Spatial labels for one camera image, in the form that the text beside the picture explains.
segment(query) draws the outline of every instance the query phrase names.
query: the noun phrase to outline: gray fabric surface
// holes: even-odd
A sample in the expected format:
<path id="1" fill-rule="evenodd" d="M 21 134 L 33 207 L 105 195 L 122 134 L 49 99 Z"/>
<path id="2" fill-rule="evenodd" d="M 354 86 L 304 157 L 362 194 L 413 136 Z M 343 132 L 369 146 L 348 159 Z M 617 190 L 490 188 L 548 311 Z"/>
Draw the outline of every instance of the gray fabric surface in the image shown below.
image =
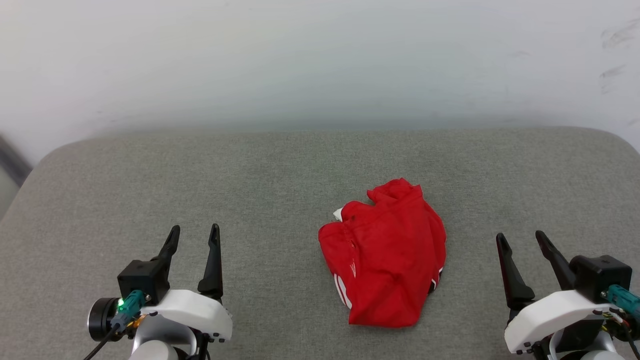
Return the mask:
<path id="1" fill-rule="evenodd" d="M 444 221 L 442 282 L 413 328 L 349 326 L 317 231 L 395 177 L 421 184 Z M 539 297 L 559 286 L 537 229 L 568 258 L 610 254 L 639 269 L 639 179 L 629 144 L 577 128 L 75 143 L 34 169 L 0 224 L 0 358 L 82 359 L 95 346 L 92 303 L 117 296 L 119 271 L 154 256 L 174 224 L 170 282 L 195 290 L 213 222 L 234 315 L 232 341 L 211 346 L 215 359 L 511 358 L 496 233 Z M 96 359 L 127 359 L 131 345 L 109 343 Z"/>

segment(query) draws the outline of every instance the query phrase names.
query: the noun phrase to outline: white stripe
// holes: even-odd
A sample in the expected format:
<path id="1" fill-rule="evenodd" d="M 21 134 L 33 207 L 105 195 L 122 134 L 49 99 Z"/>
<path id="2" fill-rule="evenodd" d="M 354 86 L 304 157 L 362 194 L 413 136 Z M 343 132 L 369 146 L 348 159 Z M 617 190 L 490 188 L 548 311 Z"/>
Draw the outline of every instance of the white stripe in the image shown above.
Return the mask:
<path id="1" fill-rule="evenodd" d="M 442 273 L 442 269 L 444 269 L 444 266 L 442 268 L 440 268 L 440 270 L 438 270 L 438 281 L 440 281 L 440 273 Z M 433 282 L 433 289 L 436 289 L 436 286 L 438 286 L 438 284 L 436 283 L 436 281 L 434 279 L 431 279 L 431 282 Z"/>
<path id="2" fill-rule="evenodd" d="M 338 285 L 338 275 L 334 274 L 333 275 L 333 281 L 335 282 L 335 289 L 338 290 L 338 296 L 340 297 L 340 301 L 342 301 L 342 303 L 344 304 L 344 299 L 342 298 L 342 292 L 340 291 L 340 286 Z"/>
<path id="3" fill-rule="evenodd" d="M 340 289 L 342 290 L 342 294 L 344 295 L 344 301 L 347 302 L 347 307 L 351 310 L 351 301 L 347 296 L 347 288 L 344 286 L 344 282 L 342 282 L 342 278 L 338 276 L 338 284 L 340 284 Z"/>

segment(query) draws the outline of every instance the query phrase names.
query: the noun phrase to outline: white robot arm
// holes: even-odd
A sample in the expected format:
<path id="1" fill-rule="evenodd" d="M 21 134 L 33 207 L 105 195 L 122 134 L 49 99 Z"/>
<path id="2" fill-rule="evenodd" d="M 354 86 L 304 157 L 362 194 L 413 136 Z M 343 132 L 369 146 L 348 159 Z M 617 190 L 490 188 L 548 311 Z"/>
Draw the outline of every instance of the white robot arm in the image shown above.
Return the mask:
<path id="1" fill-rule="evenodd" d="M 199 293 L 169 289 L 171 257 L 177 250 L 180 227 L 174 226 L 158 256 L 134 260 L 118 275 L 122 298 L 94 303 L 87 319 L 91 337 L 99 345 L 124 336 L 133 339 L 129 360 L 204 360 L 209 343 L 231 339 L 233 321 L 222 306 L 220 229 L 209 236 L 209 258 Z"/>
<path id="2" fill-rule="evenodd" d="M 510 308 L 504 330 L 509 351 L 537 360 L 624 360 L 616 337 L 640 359 L 633 342 L 640 336 L 640 299 L 628 291 L 631 268 L 610 256 L 576 256 L 569 264 L 545 233 L 536 231 L 536 239 L 562 288 L 539 300 L 522 280 L 504 235 L 496 237 Z"/>

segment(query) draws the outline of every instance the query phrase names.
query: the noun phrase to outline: red shirt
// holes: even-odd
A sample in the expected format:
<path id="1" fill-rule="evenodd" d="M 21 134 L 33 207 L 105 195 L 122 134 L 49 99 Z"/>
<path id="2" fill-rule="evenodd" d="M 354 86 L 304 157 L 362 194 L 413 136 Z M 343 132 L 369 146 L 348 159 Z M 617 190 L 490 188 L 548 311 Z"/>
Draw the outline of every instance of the red shirt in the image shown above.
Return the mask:
<path id="1" fill-rule="evenodd" d="M 342 222 L 318 232 L 320 246 L 349 323 L 382 327 L 414 325 L 429 289 L 435 289 L 446 257 L 440 217 L 422 188 L 395 179 L 368 190 L 374 206 L 352 201 Z"/>

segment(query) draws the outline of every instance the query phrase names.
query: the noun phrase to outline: white wall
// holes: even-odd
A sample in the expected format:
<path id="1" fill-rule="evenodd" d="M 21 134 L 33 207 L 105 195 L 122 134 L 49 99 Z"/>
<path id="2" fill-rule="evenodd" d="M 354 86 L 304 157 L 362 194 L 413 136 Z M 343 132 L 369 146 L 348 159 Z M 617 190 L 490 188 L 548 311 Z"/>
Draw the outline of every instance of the white wall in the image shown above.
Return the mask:
<path id="1" fill-rule="evenodd" d="M 573 125 L 640 149 L 637 0 L 0 0 L 0 132 Z"/>

